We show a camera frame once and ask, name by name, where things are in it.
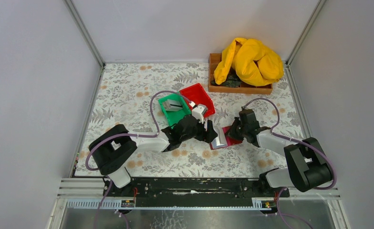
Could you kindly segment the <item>card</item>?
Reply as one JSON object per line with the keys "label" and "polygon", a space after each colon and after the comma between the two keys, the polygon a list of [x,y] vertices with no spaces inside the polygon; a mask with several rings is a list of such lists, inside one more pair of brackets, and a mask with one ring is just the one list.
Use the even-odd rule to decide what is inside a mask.
{"label": "card", "polygon": [[211,142],[211,149],[219,149],[228,147],[228,141],[225,136],[224,127],[216,129],[217,137]]}

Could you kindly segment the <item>red leather card holder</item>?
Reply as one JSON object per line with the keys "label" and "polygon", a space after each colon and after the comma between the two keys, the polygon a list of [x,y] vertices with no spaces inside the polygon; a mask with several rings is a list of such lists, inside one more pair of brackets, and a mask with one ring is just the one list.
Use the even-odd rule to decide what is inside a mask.
{"label": "red leather card holder", "polygon": [[[229,127],[230,127],[230,126],[226,126],[226,127],[224,127],[224,130],[225,130],[225,136],[226,136],[226,132],[229,130]],[[233,145],[237,145],[237,144],[240,144],[240,143],[243,142],[243,141],[236,141],[236,140],[231,139],[231,138],[229,138],[229,137],[227,137],[227,136],[226,136],[226,139],[227,139],[227,141],[228,141],[228,147],[229,147],[229,146],[233,146]]]}

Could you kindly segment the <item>green plastic bin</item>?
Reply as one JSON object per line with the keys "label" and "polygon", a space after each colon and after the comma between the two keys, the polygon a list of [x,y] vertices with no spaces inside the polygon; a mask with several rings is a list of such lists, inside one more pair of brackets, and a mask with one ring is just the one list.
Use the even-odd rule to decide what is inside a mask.
{"label": "green plastic bin", "polygon": [[[177,112],[168,112],[168,111],[166,111],[164,109],[164,107],[163,107],[163,102],[166,101],[167,99],[172,99],[172,100],[179,101],[182,104],[182,106],[183,106],[182,110],[179,110]],[[191,114],[190,108],[188,107],[188,105],[185,102],[184,98],[181,97],[178,94],[170,94],[168,96],[160,98],[159,99],[159,105],[161,107],[161,110],[162,110],[164,116],[166,117],[166,119],[168,121],[169,126],[178,123],[186,115],[190,115]]]}

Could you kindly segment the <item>red plastic bin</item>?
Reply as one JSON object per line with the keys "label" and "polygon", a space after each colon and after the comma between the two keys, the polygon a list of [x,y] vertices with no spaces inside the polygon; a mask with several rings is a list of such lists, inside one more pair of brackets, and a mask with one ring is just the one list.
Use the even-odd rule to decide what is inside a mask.
{"label": "red plastic bin", "polygon": [[205,118],[215,114],[213,101],[200,83],[181,89],[180,94],[195,102],[195,104],[205,105],[208,108],[204,115]]}

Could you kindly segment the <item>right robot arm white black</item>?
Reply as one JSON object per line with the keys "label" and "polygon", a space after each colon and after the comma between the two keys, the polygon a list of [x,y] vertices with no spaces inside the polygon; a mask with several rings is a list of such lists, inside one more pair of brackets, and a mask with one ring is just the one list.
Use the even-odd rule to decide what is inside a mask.
{"label": "right robot arm white black", "polygon": [[251,109],[239,112],[226,136],[246,140],[285,157],[286,168],[275,168],[259,175],[258,181],[264,189],[295,187],[306,192],[324,189],[327,183],[334,185],[335,173],[316,138],[297,140],[276,134],[270,127],[260,126]]}

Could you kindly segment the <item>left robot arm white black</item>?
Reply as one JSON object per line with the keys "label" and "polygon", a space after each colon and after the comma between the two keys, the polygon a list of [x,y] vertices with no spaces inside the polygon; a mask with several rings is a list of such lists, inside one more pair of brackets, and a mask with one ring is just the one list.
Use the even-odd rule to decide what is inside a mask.
{"label": "left robot arm white black", "polygon": [[217,136],[211,120],[201,122],[191,114],[157,134],[131,133],[123,124],[119,124],[89,145],[87,158],[94,160],[101,175],[108,177],[116,187],[123,188],[131,182],[125,163],[132,154],[173,151],[190,139],[211,143]]}

